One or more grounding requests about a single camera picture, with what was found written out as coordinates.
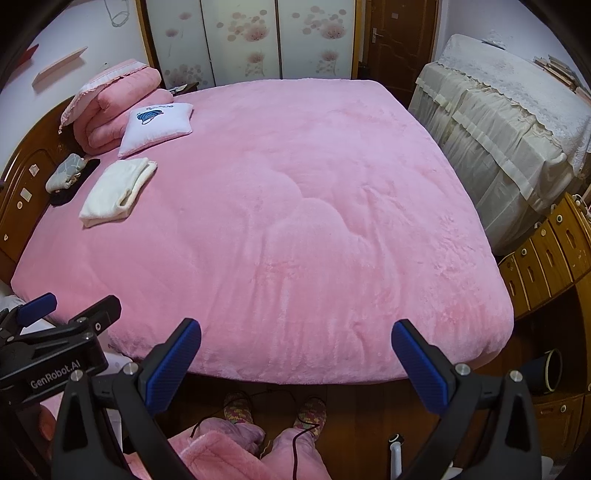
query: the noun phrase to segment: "person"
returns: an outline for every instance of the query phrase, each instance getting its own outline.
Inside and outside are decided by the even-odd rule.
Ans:
[[[193,429],[187,429],[169,440],[197,480],[293,480],[296,437],[297,480],[330,480],[316,449],[316,440],[326,423],[326,405],[321,399],[308,399],[293,427],[281,432],[271,452],[261,459],[255,455],[265,432],[255,425],[246,394],[227,395],[223,413],[224,419],[203,420],[193,437]],[[150,478],[136,454],[126,457],[134,475]]]

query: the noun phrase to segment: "white lace cloth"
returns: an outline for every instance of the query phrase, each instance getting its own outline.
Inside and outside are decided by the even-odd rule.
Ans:
[[[534,63],[455,34],[437,63],[465,73],[519,103],[560,142],[575,175],[591,152],[591,107]]]

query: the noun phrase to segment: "sliding wardrobe door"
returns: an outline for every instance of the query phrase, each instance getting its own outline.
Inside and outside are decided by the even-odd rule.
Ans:
[[[278,0],[283,78],[351,78],[355,0]]]
[[[216,85],[280,78],[274,0],[202,0]]]
[[[215,86],[199,0],[146,0],[146,7],[166,88]]]

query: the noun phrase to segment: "wooden floor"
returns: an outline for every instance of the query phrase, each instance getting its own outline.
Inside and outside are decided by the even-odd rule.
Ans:
[[[400,433],[404,464],[418,452],[438,418],[423,408],[408,380],[378,385],[264,385],[188,375],[168,409],[158,417],[171,437],[215,413],[226,393],[249,394],[271,390],[253,398],[254,420],[267,433],[265,445],[291,427],[298,404],[309,396],[326,401],[328,419],[317,447],[333,480],[386,480],[389,478],[388,438]]]

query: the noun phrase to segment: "wooden headboard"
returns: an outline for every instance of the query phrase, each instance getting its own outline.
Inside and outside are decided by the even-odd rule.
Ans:
[[[72,126],[58,134],[61,113],[70,99],[45,114],[8,161],[0,192],[0,280],[9,284],[18,260],[49,205],[45,183],[70,153],[83,155]]]

